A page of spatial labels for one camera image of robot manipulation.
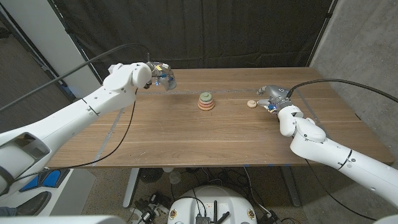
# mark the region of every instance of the electrical wire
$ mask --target electrical wire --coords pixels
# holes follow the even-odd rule
[[[201,168],[203,171],[204,171],[204,173],[207,175],[207,182],[209,182],[209,175],[207,174],[207,172],[204,170],[204,168],[202,167]]]
[[[200,208],[199,208],[199,203],[198,203],[198,197],[197,197],[197,195],[196,195],[196,193],[195,193],[195,189],[192,189],[192,191],[193,191],[193,194],[194,194],[195,198],[197,198],[197,205],[198,205],[199,216],[201,216]]]
[[[177,199],[177,200],[180,200],[180,199],[183,199],[183,198],[192,198],[192,199],[197,199],[200,203],[201,203],[201,205],[203,206],[203,208],[205,209],[205,217],[207,217],[207,213],[206,213],[206,207],[205,207],[205,204],[199,199],[199,198],[196,198],[196,197],[190,197],[190,196],[184,196],[184,197],[180,197],[179,199]]]
[[[298,222],[298,224],[301,224],[300,221],[298,221],[297,219],[295,219],[295,218],[290,218],[290,217],[284,218],[284,219],[282,219],[280,222],[284,222],[284,221],[286,221],[286,220],[290,220],[290,221],[292,221],[294,224],[295,224],[296,222]]]
[[[173,201],[175,202],[175,197],[174,197],[174,192],[173,192],[173,184],[170,184],[171,192],[172,192],[172,197]]]
[[[246,172],[246,174],[248,175],[248,180],[249,180],[249,185],[250,185],[250,191],[251,191],[251,196],[253,197],[253,200],[254,200],[262,209],[264,209],[264,211],[266,211],[266,212],[270,215],[269,217],[271,217],[271,216],[272,216],[271,212],[268,211],[264,206],[262,206],[262,205],[256,200],[256,198],[254,198],[254,194],[253,194],[253,189],[252,189],[252,186],[251,186],[251,181],[250,181],[249,173],[248,173],[248,171],[246,170],[246,167],[243,167],[243,168],[244,168],[244,171]]]
[[[134,208],[134,210],[132,211],[132,213],[131,213],[131,215],[130,215],[130,218],[127,220],[127,222],[126,223],[129,223],[129,221],[131,220],[131,218],[132,218],[132,216],[134,215],[134,212],[136,211],[136,208]]]
[[[5,109],[8,109],[10,106],[12,106],[12,105],[14,105],[14,104],[20,102],[21,100],[23,100],[23,99],[25,99],[25,98],[27,98],[27,97],[33,95],[34,93],[36,93],[36,92],[38,92],[38,91],[40,91],[40,90],[46,88],[47,86],[49,86],[49,85],[51,85],[51,84],[53,84],[53,83],[55,83],[55,82],[58,82],[58,81],[60,81],[61,79],[64,79],[64,78],[68,77],[69,75],[75,73],[75,72],[78,71],[79,69],[81,69],[81,68],[83,68],[84,66],[90,64],[91,62],[94,62],[95,60],[97,60],[97,59],[99,59],[99,58],[102,58],[102,57],[104,57],[104,56],[107,56],[107,55],[109,55],[109,54],[111,54],[111,53],[113,53],[113,52],[115,52],[115,51],[120,50],[120,49],[123,49],[123,48],[126,48],[126,47],[134,47],[134,46],[139,46],[139,47],[142,47],[143,49],[145,49],[145,50],[147,51],[147,59],[150,59],[150,57],[149,57],[149,55],[150,55],[149,49],[148,49],[145,45],[142,45],[142,44],[139,44],[139,43],[122,44],[122,45],[120,45],[120,46],[117,46],[117,47],[115,47],[115,48],[109,50],[109,51],[106,51],[106,52],[104,52],[104,53],[102,53],[102,54],[100,54],[100,55],[97,55],[97,56],[93,57],[92,59],[90,59],[90,60],[88,60],[88,61],[86,61],[86,62],[80,64],[79,66],[75,67],[74,69],[70,70],[69,72],[67,72],[67,73],[65,73],[65,74],[63,74],[63,75],[61,75],[61,76],[59,76],[59,77],[57,77],[57,78],[54,78],[53,80],[47,82],[46,84],[43,84],[43,85],[39,86],[38,88],[36,88],[36,89],[34,89],[34,90],[32,90],[32,91],[26,93],[25,95],[21,96],[20,98],[14,100],[14,101],[12,101],[12,102],[10,102],[10,103],[7,104],[6,106],[1,107],[1,108],[0,108],[0,111],[3,111],[3,110],[5,110]]]
[[[94,164],[94,163],[96,163],[96,162],[102,161],[103,159],[106,159],[107,157],[109,157],[110,155],[112,155],[114,152],[116,152],[116,150],[118,150],[119,147],[120,147],[120,145],[123,143],[123,140],[124,140],[124,138],[126,137],[128,131],[129,131],[129,128],[130,128],[131,121],[132,121],[132,116],[133,116],[133,114],[134,114],[134,109],[135,109],[135,107],[136,107],[136,102],[134,102],[134,104],[133,104],[133,106],[132,106],[130,122],[129,122],[129,125],[127,126],[126,132],[125,132],[124,135],[123,135],[123,138],[120,140],[119,144],[113,149],[113,151],[111,151],[108,155],[106,155],[106,156],[104,156],[104,157],[102,157],[102,158],[100,158],[100,159],[97,159],[97,160],[95,160],[95,161],[87,162],[87,163],[84,163],[84,164],[79,164],[79,165],[74,165],[74,166],[68,166],[68,167],[61,167],[61,168],[53,169],[53,170],[50,169],[50,170],[42,170],[42,171],[34,172],[34,173],[31,173],[31,174],[28,174],[28,175],[25,175],[25,176],[16,178],[16,179],[14,180],[13,183],[15,183],[15,182],[17,182],[17,181],[19,181],[19,180],[21,180],[21,179],[23,179],[23,178],[30,177],[30,176],[36,175],[36,174],[41,174],[41,173],[43,173],[43,172],[51,172],[51,171],[62,170],[62,169],[73,169],[73,168],[76,168],[76,167],[82,167],[82,166],[87,166],[87,165],[90,165],[90,164]]]
[[[293,91],[294,91],[296,88],[300,87],[300,86],[304,86],[304,85],[308,85],[308,84],[312,84],[312,83],[320,83],[320,82],[341,82],[341,83],[346,83],[346,84],[358,86],[358,87],[365,88],[365,89],[367,89],[367,90],[373,91],[373,92],[375,92],[375,93],[378,93],[378,94],[380,94],[380,95],[382,95],[382,96],[385,96],[385,97],[387,97],[388,99],[393,100],[393,101],[395,101],[396,103],[398,103],[398,98],[393,97],[393,96],[391,96],[390,94],[385,93],[385,92],[383,92],[383,91],[381,91],[381,90],[378,90],[378,89],[376,89],[376,88],[373,88],[373,87],[370,87],[370,86],[367,86],[367,85],[363,85],[363,84],[360,84],[360,83],[351,82],[351,81],[348,81],[348,80],[337,79],[337,78],[322,78],[322,79],[318,79],[318,80],[312,80],[312,81],[300,83],[300,84],[298,84],[298,85],[293,86],[293,87],[289,90],[289,92],[287,93],[287,96],[286,96],[286,97],[287,97],[287,98],[290,98],[290,97],[292,96],[292,94],[293,94]]]
[[[349,211],[351,211],[351,212],[353,212],[353,213],[355,213],[355,214],[357,214],[357,215],[359,215],[359,216],[361,216],[361,217],[363,217],[363,218],[367,218],[368,220],[376,221],[375,218],[367,217],[366,215],[362,215],[362,214],[360,214],[360,213],[358,213],[358,212],[355,212],[354,210],[348,208],[346,205],[343,205],[343,204],[342,204],[341,202],[339,202],[336,198],[334,198],[334,196],[332,196],[332,195],[329,193],[329,191],[327,191],[327,189],[326,189],[326,188],[323,186],[323,184],[320,182],[320,180],[319,180],[317,174],[315,173],[314,169],[312,168],[312,166],[311,166],[311,164],[308,162],[308,160],[305,159],[305,161],[306,161],[307,164],[310,166],[311,171],[312,171],[312,173],[314,174],[315,178],[317,179],[319,185],[321,185],[321,187],[323,188],[323,190],[324,190],[334,201],[336,201],[337,203],[339,203],[341,206],[345,207],[345,209],[347,209],[347,210],[349,210]]]
[[[216,181],[216,180],[219,180],[221,182],[221,186],[223,186],[223,181],[220,179],[209,180],[209,182]]]

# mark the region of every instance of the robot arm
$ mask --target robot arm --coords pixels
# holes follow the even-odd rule
[[[173,72],[159,62],[121,63],[109,68],[103,86],[92,94],[27,126],[0,134],[0,199],[18,191],[41,171],[69,139],[100,116],[133,104],[136,88],[149,88],[152,78],[166,90],[175,88]]]
[[[287,90],[269,85],[258,94],[264,92],[269,99],[258,104],[278,115],[282,135],[294,137],[290,149],[296,155],[337,169],[398,208],[398,170],[328,139],[322,128],[312,119],[304,119],[286,98]]]

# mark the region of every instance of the orange ring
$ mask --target orange ring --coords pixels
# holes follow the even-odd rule
[[[209,107],[209,108],[203,108],[203,107],[201,107],[201,106],[199,105],[199,102],[198,102],[198,107],[199,107],[199,109],[201,109],[201,110],[203,110],[203,111],[208,111],[208,110],[213,109],[213,108],[214,108],[214,105],[211,106],[211,107]]]
[[[214,106],[214,102],[213,102],[213,103],[210,103],[209,105],[203,105],[203,104],[201,104],[200,102],[198,102],[198,104],[199,104],[199,106],[202,107],[202,108],[209,108],[209,107]]]
[[[199,98],[199,103],[202,104],[202,105],[209,105],[209,104],[211,104],[212,102],[213,102],[213,99],[211,99],[209,102],[204,102],[204,101],[202,101],[202,100]]]

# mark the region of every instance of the black connector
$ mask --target black connector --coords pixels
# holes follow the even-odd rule
[[[229,215],[229,212],[226,212],[223,214],[223,216],[217,221],[215,222],[215,224],[221,224]]]
[[[154,193],[154,194],[150,197],[149,203],[154,204],[154,205],[157,205],[157,203],[159,202],[159,198],[160,198],[160,195],[158,195],[157,193]]]
[[[213,222],[217,222],[217,201],[214,201],[214,214],[213,214]]]
[[[269,210],[269,212],[271,212],[271,217],[268,218],[267,214],[265,214],[263,217],[261,217],[257,221],[257,223],[258,224],[281,224],[282,223],[274,211]]]

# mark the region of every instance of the wooden table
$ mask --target wooden table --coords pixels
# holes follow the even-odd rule
[[[121,147],[96,167],[196,167],[304,165],[279,132],[276,115],[249,108],[264,85],[285,88],[317,78],[312,68],[231,68],[174,70],[177,87],[165,92],[153,85],[139,90],[130,130]],[[300,87],[292,101],[332,140],[379,161],[393,155],[328,83]],[[215,107],[201,111],[199,94],[210,91]],[[101,117],[64,145],[50,161],[63,167],[92,161],[111,152],[127,128],[132,106]],[[106,136],[111,134],[108,142]]]

